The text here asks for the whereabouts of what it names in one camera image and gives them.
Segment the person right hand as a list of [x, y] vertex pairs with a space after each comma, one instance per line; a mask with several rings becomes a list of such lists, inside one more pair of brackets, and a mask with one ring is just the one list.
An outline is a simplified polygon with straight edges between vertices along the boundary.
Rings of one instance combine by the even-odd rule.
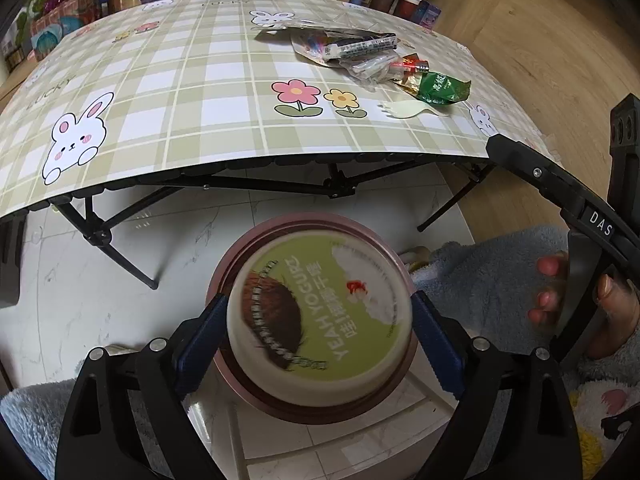
[[559, 364], [568, 366], [582, 356], [608, 358], [636, 331], [638, 295], [614, 272], [580, 268], [567, 252], [539, 258], [536, 268], [551, 284], [538, 292], [527, 316], [552, 333], [549, 351]]

